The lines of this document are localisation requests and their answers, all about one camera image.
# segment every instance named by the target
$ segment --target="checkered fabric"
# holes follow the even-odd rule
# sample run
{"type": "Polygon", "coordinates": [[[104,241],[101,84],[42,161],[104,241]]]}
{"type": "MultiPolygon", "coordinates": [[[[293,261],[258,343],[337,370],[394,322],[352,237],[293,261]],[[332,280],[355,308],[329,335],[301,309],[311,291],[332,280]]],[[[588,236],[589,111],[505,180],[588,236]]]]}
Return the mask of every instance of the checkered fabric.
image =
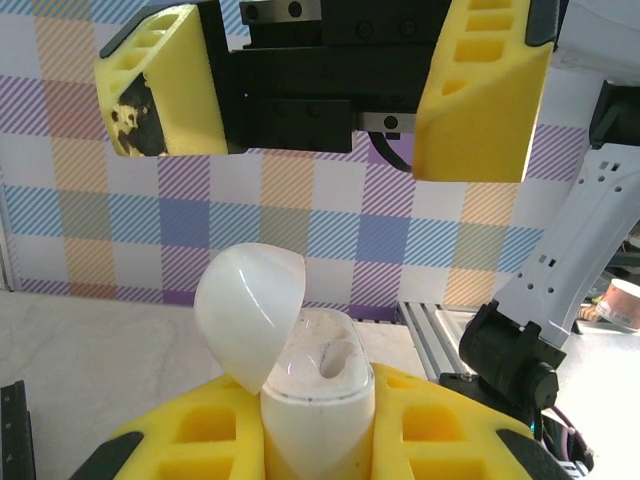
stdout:
{"type": "MultiPolygon", "coordinates": [[[[583,153],[588,118],[539,125],[522,186],[416,183],[364,134],[347,155],[117,157],[92,62],[145,3],[0,2],[2,208],[18,290],[190,305],[220,250],[265,242],[307,258],[310,306],[388,319],[399,299],[477,305],[533,249],[583,153]]],[[[231,40],[248,35],[237,2],[222,9],[231,40]]],[[[392,145],[410,158],[410,135],[392,145]]]]}

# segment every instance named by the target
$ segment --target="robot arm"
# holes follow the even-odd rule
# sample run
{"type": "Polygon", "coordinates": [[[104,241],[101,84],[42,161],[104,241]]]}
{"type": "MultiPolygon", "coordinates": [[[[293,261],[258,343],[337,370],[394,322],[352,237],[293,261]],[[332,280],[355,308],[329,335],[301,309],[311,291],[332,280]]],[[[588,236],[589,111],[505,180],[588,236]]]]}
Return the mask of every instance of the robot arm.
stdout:
{"type": "Polygon", "coordinates": [[[608,7],[600,0],[564,2],[554,63],[611,82],[592,118],[592,148],[535,250],[480,309],[460,345],[489,395],[517,405],[525,417],[554,404],[560,348],[580,303],[640,216],[640,87],[632,86],[640,85],[640,57],[631,46],[640,44],[640,5],[608,7]]]}

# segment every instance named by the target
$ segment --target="white dome lid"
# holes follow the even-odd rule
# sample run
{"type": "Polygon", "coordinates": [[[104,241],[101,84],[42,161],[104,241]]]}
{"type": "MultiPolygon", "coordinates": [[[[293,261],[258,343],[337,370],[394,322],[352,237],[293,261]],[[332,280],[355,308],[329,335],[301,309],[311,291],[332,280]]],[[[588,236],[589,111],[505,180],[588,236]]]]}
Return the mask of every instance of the white dome lid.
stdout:
{"type": "Polygon", "coordinates": [[[234,245],[202,274],[196,321],[213,357],[249,392],[260,391],[276,364],[304,291],[304,258],[271,245],[234,245]]]}

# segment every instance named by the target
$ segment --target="yellow holder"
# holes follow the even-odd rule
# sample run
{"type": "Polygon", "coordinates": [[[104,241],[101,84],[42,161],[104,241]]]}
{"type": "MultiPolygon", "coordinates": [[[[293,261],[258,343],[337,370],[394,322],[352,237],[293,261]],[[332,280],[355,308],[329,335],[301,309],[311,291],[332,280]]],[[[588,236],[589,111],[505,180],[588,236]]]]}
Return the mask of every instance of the yellow holder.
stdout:
{"type": "MultiPolygon", "coordinates": [[[[372,480],[530,479],[496,434],[509,429],[531,438],[525,425],[394,368],[373,369],[372,480]]],[[[117,480],[265,478],[260,397],[228,375],[134,420],[114,438],[132,431],[144,438],[117,480]]]]}
{"type": "Polygon", "coordinates": [[[145,18],[94,70],[100,112],[118,155],[227,153],[196,5],[145,18]]]}
{"type": "Polygon", "coordinates": [[[416,115],[413,175],[521,182],[553,43],[525,43],[529,2],[454,0],[416,115]]]}

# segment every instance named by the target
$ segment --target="screw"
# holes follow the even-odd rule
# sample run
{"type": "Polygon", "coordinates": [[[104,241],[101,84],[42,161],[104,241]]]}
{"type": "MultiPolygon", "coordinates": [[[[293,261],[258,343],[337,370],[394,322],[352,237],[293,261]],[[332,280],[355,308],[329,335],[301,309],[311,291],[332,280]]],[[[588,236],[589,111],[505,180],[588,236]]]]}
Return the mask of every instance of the screw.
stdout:
{"type": "Polygon", "coordinates": [[[398,119],[393,115],[389,115],[387,118],[384,119],[384,126],[389,130],[394,130],[398,128],[398,119]]]}
{"type": "Polygon", "coordinates": [[[298,18],[302,15],[302,5],[298,2],[291,2],[289,4],[289,15],[291,15],[291,18],[298,18]]]}
{"type": "Polygon", "coordinates": [[[318,118],[320,116],[318,105],[315,103],[310,103],[307,106],[307,115],[309,115],[311,118],[318,118]]]}
{"type": "Polygon", "coordinates": [[[371,35],[373,35],[373,26],[369,22],[360,22],[356,28],[356,34],[361,40],[371,38],[371,35]]]}
{"type": "Polygon", "coordinates": [[[247,6],[247,8],[245,9],[244,13],[247,14],[247,18],[249,20],[257,20],[258,19],[258,7],[256,7],[255,5],[249,5],[247,6]]]}
{"type": "Polygon", "coordinates": [[[416,22],[413,20],[405,20],[400,24],[400,35],[403,37],[413,37],[416,33],[416,22]]]}

